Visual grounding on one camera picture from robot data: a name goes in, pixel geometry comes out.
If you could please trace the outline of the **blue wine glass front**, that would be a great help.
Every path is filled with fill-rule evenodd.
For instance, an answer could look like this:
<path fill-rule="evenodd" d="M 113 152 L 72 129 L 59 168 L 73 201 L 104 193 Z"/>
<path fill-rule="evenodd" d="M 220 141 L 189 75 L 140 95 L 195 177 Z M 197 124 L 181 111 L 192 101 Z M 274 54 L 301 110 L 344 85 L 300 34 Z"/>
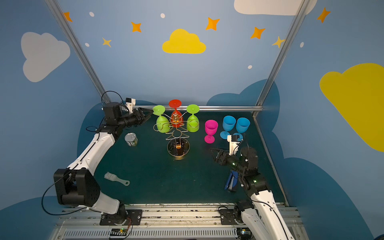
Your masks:
<path fill-rule="evenodd" d="M 234 128 L 237 120 L 233 116 L 225 116 L 223 118 L 223 131 L 220 133 L 220 137 L 227 140 L 230 135 L 230 131 Z"/>

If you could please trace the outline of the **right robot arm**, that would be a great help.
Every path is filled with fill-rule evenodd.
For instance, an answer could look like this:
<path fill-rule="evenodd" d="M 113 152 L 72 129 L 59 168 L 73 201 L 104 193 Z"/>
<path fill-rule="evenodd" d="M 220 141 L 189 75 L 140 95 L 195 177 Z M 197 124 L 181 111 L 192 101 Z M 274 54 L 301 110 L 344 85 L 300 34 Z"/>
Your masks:
<path fill-rule="evenodd" d="M 237 179 L 250 199 L 239 202 L 237 212 L 255 239 L 293 240 L 269 184 L 259 172 L 257 151 L 249 147 L 242 148 L 238 155 L 224 149 L 210 148 L 210 151 L 216 163 L 238 173 Z"/>

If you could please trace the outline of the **red wine glass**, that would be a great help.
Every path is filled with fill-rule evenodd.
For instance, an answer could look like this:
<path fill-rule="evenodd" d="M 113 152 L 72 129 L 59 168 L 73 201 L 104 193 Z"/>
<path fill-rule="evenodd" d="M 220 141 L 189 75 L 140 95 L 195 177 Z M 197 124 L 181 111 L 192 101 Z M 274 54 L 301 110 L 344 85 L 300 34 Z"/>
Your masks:
<path fill-rule="evenodd" d="M 183 115 L 178 110 L 178 108 L 182 105 L 180 100 L 171 100 L 169 102 L 169 106 L 174 109 L 170 117 L 170 123 L 174 128 L 179 128 L 184 124 Z"/>

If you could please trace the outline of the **grey dish brush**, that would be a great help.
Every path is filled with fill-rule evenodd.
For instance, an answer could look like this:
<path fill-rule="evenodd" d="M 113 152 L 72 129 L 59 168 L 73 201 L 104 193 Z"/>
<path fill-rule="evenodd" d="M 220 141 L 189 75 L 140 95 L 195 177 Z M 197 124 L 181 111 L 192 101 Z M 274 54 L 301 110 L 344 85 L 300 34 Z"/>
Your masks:
<path fill-rule="evenodd" d="M 119 178 L 117 175 L 109 173 L 109 172 L 105 173 L 104 178 L 106 180 L 111 181 L 111 182 L 118 182 L 118 183 L 120 183 L 120 184 L 122 184 L 124 186 L 129 186 L 130 183 L 131 183 L 130 181 L 123 180 L 123 179 Z"/>

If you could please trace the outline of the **blue wine glass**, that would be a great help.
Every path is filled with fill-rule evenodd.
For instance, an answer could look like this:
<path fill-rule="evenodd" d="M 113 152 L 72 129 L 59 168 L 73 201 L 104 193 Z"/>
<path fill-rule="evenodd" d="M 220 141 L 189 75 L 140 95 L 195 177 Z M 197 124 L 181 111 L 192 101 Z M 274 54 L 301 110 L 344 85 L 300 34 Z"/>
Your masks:
<path fill-rule="evenodd" d="M 225 116 L 223 118 L 223 131 L 220 133 L 220 137 L 227 140 L 230 135 L 230 131 L 234 128 L 237 120 L 233 116 Z"/>
<path fill-rule="evenodd" d="M 235 136 L 238 136 L 238 141 L 242 141 L 244 139 L 243 133 L 245 133 L 251 122 L 247 118 L 239 118 L 236 123 L 236 133 L 234 134 Z"/>

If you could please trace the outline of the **left corner frame post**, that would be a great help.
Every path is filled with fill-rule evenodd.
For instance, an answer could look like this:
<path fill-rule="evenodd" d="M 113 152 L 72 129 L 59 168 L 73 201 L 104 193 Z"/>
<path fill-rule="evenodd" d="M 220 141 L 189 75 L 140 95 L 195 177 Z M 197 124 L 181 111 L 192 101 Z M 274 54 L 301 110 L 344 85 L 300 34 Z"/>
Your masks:
<path fill-rule="evenodd" d="M 52 1 L 52 0 L 45 0 L 47 6 L 49 7 L 51 13 L 55 17 L 56 21 L 58 22 L 59 26 L 61 27 L 62 31 L 64 32 L 65 36 L 67 37 L 68 41 L 70 42 L 71 46 L 73 47 L 76 55 L 78 56 L 80 62 L 82 63 L 84 69 L 86 70 L 87 74 L 89 75 L 92 83 L 96 87 L 98 93 L 103 98 L 105 103 L 110 103 L 111 98 L 108 94 L 105 94 L 107 91 L 100 78 L 98 77 L 95 69 L 93 68 L 90 60 L 88 59 L 80 41 L 78 40 L 74 30 L 71 27 L 71 22 L 67 20 L 65 17 L 65 14 L 59 4 L 58 1 Z"/>

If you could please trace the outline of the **pink wine glass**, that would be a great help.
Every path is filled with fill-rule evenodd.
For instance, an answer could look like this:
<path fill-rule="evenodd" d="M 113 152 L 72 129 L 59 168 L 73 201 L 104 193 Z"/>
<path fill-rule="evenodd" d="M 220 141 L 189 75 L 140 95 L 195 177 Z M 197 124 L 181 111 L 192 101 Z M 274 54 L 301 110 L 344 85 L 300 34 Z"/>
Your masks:
<path fill-rule="evenodd" d="M 204 140 L 207 144 L 212 144 L 215 142 L 214 135 L 218 130 L 218 126 L 219 124 L 215 120 L 208 120 L 205 122 L 205 132 L 207 135 L 205 136 Z"/>

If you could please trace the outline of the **corner frame post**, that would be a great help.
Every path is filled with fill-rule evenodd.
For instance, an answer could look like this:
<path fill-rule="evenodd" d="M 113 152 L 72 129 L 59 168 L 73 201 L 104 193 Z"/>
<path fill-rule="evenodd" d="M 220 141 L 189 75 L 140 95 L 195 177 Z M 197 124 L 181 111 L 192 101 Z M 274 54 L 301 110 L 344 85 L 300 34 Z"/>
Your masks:
<path fill-rule="evenodd" d="M 89 75 L 92 83 L 96 87 L 98 93 L 103 98 L 105 103 L 110 103 L 111 98 L 108 94 L 105 94 L 107 91 L 100 78 L 98 77 L 95 69 L 93 68 L 90 60 L 88 59 L 80 41 L 78 40 L 74 30 L 71 27 L 71 22 L 67 20 L 65 17 L 65 14 L 59 4 L 58 1 L 52 1 L 52 0 L 45 0 L 47 6 L 49 7 L 51 13 L 55 17 L 56 21 L 58 22 L 59 26 L 61 27 L 62 31 L 64 32 L 65 36 L 67 37 L 68 41 L 70 42 L 71 46 L 73 47 L 76 55 L 78 56 L 80 62 L 82 63 L 84 69 L 86 70 L 87 74 Z"/>
<path fill-rule="evenodd" d="M 297 35 L 297 33 L 299 32 L 299 29 L 306 17 L 306 12 L 307 10 L 310 8 L 310 3 L 312 1 L 310 0 L 304 0 L 301 2 L 301 4 L 299 5 L 299 8 L 298 8 L 298 11 L 293 19 L 293 22 L 287 32 L 287 35 L 286 35 L 286 38 L 285 38 L 285 41 L 283 42 L 283 46 L 280 47 L 280 50 L 279 50 L 279 53 L 278 53 L 278 56 L 276 58 L 276 61 L 273 65 L 273 68 L 269 74 L 269 77 L 267 78 L 263 88 L 262 88 L 262 91 L 258 97 L 258 100 L 257 100 L 257 103 L 256 103 L 256 107 L 261 107 L 261 110 L 257 110 L 257 111 L 253 111 L 252 113 L 252 116 L 253 116 L 253 119 L 256 121 L 256 118 L 257 118 L 257 115 L 259 112 L 262 111 L 262 108 L 263 108 L 263 104 L 268 96 L 268 93 L 270 92 L 271 88 L 272 88 L 272 85 L 276 79 L 276 77 L 278 76 L 278 73 L 279 73 L 279 70 L 280 68 L 282 67 L 283 65 L 283 62 L 291 48 L 291 45 L 293 44 L 293 41 Z"/>

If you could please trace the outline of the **green wine glass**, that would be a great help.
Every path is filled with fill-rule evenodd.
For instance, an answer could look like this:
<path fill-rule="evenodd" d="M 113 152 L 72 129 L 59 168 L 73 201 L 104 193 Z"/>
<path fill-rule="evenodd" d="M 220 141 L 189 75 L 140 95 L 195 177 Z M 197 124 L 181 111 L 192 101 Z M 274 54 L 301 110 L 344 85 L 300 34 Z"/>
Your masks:
<path fill-rule="evenodd" d="M 188 105 L 187 112 L 191 114 L 187 119 L 187 130 L 191 133 L 195 133 L 200 128 L 200 121 L 196 114 L 200 111 L 200 107 L 197 105 Z"/>
<path fill-rule="evenodd" d="M 157 121 L 154 126 L 154 130 L 160 133 L 168 133 L 171 130 L 169 119 L 166 118 L 163 114 L 166 111 L 166 108 L 162 105 L 157 105 L 153 107 L 153 114 L 156 115 Z"/>

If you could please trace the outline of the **right corner frame post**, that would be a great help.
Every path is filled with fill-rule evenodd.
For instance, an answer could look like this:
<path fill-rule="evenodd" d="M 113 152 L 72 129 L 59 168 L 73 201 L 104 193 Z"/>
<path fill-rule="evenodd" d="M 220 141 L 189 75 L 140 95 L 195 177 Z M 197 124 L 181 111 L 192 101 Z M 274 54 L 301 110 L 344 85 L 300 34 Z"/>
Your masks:
<path fill-rule="evenodd" d="M 257 111 L 253 111 L 252 113 L 252 116 L 253 116 L 253 119 L 256 121 L 256 118 L 257 118 L 257 115 L 259 112 L 262 111 L 262 108 L 263 108 L 263 104 L 268 96 L 268 93 L 270 92 L 271 88 L 272 88 L 272 85 L 276 79 L 276 77 L 278 76 L 278 73 L 279 73 L 279 70 L 280 68 L 282 67 L 283 65 L 283 62 L 291 48 L 291 45 L 293 44 L 293 41 L 297 35 L 297 33 L 299 32 L 299 29 L 306 17 L 306 12 L 307 10 L 310 8 L 310 3 L 312 1 L 310 0 L 304 0 L 301 2 L 301 4 L 299 5 L 299 8 L 298 8 L 298 11 L 293 19 L 293 22 L 287 32 L 287 35 L 286 35 L 286 38 L 285 38 L 285 41 L 283 42 L 283 46 L 280 47 L 280 50 L 279 50 L 279 53 L 278 53 L 278 56 L 276 58 L 276 61 L 273 65 L 273 68 L 269 74 L 269 77 L 267 78 L 263 88 L 262 88 L 262 91 L 258 97 L 258 100 L 257 100 L 257 103 L 256 103 L 256 107 L 261 107 L 261 110 L 257 110 Z"/>

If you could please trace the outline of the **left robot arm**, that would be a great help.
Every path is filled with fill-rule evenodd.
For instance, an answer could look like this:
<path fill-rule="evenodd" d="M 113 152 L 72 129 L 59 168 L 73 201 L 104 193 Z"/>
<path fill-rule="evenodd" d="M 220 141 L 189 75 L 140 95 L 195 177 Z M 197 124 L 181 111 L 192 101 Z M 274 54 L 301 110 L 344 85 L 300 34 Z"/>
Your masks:
<path fill-rule="evenodd" d="M 134 108 L 128 103 L 104 104 L 104 122 L 96 130 L 94 138 L 78 158 L 65 169 L 54 173 L 58 203 L 63 206 L 84 206 L 111 217 L 111 225 L 127 224 L 128 216 L 123 203 L 101 192 L 94 178 L 95 171 L 107 151 L 115 144 L 124 128 L 145 123 L 153 114 L 152 109 Z"/>

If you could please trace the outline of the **silver tin can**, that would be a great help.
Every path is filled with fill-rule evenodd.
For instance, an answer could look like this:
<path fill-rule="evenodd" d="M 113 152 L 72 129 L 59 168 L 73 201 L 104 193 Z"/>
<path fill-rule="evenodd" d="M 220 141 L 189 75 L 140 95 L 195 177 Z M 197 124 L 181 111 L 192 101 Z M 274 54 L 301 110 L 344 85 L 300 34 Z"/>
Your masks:
<path fill-rule="evenodd" d="M 138 144 L 138 138 L 135 133 L 128 133 L 125 135 L 125 141 L 130 147 L 135 147 Z"/>

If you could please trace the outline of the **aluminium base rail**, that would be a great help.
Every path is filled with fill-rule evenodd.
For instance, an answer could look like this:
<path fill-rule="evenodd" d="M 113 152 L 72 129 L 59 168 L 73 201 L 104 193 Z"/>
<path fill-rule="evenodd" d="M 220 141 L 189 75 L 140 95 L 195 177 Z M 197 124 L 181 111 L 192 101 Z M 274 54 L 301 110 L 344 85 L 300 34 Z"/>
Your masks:
<path fill-rule="evenodd" d="M 233 203 L 131 204 L 126 210 L 132 226 L 102 226 L 97 212 L 61 216 L 51 240 L 238 240 L 245 226 L 230 224 L 223 215 Z"/>

